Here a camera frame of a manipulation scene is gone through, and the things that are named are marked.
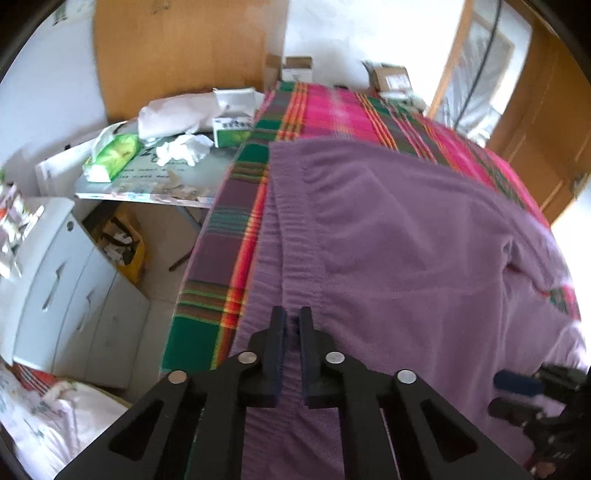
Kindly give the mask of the purple fleece sweater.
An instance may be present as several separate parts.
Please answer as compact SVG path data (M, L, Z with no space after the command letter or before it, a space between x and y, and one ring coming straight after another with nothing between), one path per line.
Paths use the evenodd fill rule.
M372 370L417 373L519 463L531 442L489 416L494 375L586 368L579 325L548 299L570 282L548 228L489 186L359 141L270 145L249 293L231 350L310 307Z

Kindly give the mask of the yellow bag under table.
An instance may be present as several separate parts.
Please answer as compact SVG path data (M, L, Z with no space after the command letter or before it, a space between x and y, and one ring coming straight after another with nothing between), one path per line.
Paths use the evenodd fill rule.
M144 274L147 258L145 241L125 209L118 207L100 231L99 249L116 269L137 286Z

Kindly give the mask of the grey drawer cabinet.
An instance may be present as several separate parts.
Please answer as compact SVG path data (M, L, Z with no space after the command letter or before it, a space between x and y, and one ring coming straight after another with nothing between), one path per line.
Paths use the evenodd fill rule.
M1 282L1 358L114 389L128 387L148 299L107 259L70 199L25 201L40 218Z

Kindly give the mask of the crumpled white tissues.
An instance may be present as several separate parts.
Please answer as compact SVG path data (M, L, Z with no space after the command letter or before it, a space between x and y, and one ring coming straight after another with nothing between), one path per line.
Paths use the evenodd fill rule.
M156 164L163 167L172 160L184 161L188 166L197 165L211 152L214 142L205 135L183 134L155 149Z

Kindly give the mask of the brown cardboard box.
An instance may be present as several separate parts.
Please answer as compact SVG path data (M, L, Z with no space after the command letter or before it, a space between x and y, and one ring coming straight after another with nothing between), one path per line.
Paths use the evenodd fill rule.
M377 66L370 73L370 80L373 87L380 93L412 90L408 71L401 66Z

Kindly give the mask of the glass side table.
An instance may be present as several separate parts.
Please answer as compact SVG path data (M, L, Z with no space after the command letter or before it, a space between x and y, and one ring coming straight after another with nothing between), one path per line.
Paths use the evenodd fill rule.
M213 146L197 165L172 160L159 166L155 149L145 147L110 183L91 183L81 176L74 194L81 200L170 206L199 232L236 152L235 147Z

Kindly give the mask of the small white cardboard box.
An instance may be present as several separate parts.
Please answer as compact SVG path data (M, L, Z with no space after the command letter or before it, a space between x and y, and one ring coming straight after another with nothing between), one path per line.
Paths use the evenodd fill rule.
M281 80L311 83L314 77L314 59L311 56L287 56L281 67Z

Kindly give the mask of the pink plaid bed cover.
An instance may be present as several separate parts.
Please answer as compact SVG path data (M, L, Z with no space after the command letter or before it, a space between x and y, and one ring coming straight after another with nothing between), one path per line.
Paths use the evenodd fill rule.
M424 378L582 361L548 222L507 162L420 115L280 83L208 214L163 371L212 369L280 305L377 370Z

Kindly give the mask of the green medicine box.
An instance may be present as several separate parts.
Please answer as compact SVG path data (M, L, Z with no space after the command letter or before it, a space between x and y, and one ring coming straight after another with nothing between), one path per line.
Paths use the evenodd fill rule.
M216 117L212 120L212 131L216 148L239 147L249 138L252 117Z

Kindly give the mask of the wooden door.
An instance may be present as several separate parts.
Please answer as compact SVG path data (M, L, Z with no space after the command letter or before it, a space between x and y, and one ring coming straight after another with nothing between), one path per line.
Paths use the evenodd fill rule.
M527 56L487 147L508 161L553 223L590 180L590 83L564 42L532 10Z

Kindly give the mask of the green tissue pack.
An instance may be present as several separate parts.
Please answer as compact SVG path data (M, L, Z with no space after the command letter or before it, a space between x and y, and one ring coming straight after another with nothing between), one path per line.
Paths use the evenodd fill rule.
M104 128L93 141L90 156L83 164L85 179L91 183L112 182L142 147L133 124L119 122Z

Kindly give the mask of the floral white bedsheet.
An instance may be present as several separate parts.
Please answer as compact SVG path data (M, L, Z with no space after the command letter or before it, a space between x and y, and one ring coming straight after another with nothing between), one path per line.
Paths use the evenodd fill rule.
M32 479L55 478L129 407L119 397L74 380L60 380L41 395L25 389L1 366L1 426Z

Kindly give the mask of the wooden wardrobe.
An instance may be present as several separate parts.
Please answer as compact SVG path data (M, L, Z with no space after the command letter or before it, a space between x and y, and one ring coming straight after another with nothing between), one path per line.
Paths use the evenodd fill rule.
M109 121L135 117L150 101L253 87L280 77L284 0L101 0L93 44Z

